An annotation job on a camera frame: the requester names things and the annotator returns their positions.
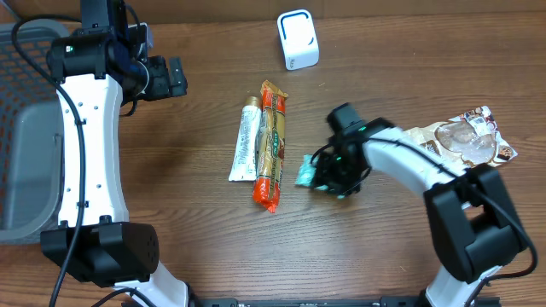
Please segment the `teal snack packet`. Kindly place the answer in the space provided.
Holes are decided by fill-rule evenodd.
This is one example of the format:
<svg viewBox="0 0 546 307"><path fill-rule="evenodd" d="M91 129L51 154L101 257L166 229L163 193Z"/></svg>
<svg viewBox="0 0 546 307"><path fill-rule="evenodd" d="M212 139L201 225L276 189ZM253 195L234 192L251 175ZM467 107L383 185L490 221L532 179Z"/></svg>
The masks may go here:
<svg viewBox="0 0 546 307"><path fill-rule="evenodd" d="M302 165L299 168L298 175L296 176L295 185L300 187L310 188L313 183L314 176L316 174L316 165L311 161L312 156L306 154Z"/></svg>

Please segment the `orange spaghetti packet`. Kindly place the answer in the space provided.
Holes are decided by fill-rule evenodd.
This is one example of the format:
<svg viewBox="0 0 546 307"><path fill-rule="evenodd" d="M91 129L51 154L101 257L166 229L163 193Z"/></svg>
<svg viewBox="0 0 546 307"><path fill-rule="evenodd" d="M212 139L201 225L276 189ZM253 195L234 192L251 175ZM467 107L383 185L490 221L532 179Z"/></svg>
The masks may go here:
<svg viewBox="0 0 546 307"><path fill-rule="evenodd" d="M261 85L262 115L258 131L257 178L253 200L275 213L281 197L286 149L286 100L288 94L271 81Z"/></svg>

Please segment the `white tube with gold cap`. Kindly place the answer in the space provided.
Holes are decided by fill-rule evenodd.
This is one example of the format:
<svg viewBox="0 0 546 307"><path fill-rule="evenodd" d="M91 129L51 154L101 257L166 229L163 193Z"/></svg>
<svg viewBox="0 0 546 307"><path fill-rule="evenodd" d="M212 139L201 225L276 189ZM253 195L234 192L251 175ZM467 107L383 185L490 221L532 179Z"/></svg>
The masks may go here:
<svg viewBox="0 0 546 307"><path fill-rule="evenodd" d="M252 182L257 177L256 142L261 121L261 100L249 96L242 109L230 182Z"/></svg>

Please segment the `beige pouch bag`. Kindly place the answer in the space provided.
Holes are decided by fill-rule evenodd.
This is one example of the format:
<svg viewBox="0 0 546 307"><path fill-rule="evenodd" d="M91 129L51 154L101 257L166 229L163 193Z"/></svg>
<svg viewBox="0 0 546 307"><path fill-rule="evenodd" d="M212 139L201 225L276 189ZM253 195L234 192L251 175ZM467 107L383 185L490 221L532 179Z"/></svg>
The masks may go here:
<svg viewBox="0 0 546 307"><path fill-rule="evenodd" d="M502 138L487 106L404 133L426 150L469 167L480 164L498 167L518 155Z"/></svg>

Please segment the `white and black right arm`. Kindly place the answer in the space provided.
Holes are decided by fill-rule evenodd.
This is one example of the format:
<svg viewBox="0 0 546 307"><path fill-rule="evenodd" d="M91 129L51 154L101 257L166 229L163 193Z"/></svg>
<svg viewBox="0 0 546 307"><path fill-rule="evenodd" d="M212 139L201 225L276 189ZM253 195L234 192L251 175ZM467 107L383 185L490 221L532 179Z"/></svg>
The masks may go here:
<svg viewBox="0 0 546 307"><path fill-rule="evenodd" d="M347 197L379 171L424 201L441 267L416 306L498 306L479 296L484 287L535 270L536 247L493 167L451 163L386 119L362 120L349 103L335 108L327 122L333 135L311 158L313 188Z"/></svg>

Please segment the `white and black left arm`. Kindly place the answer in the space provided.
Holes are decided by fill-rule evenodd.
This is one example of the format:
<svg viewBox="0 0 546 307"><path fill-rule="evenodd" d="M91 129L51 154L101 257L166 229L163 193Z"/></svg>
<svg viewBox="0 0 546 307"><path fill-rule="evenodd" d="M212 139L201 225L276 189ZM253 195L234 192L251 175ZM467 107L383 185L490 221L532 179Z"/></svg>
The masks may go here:
<svg viewBox="0 0 546 307"><path fill-rule="evenodd" d="M119 174L121 108L184 96L181 61L148 55L148 26L122 1L83 1L80 12L82 26L47 55L64 175L58 226L40 235L42 252L63 275L142 306L192 306L189 286L160 262L154 227L130 221Z"/></svg>

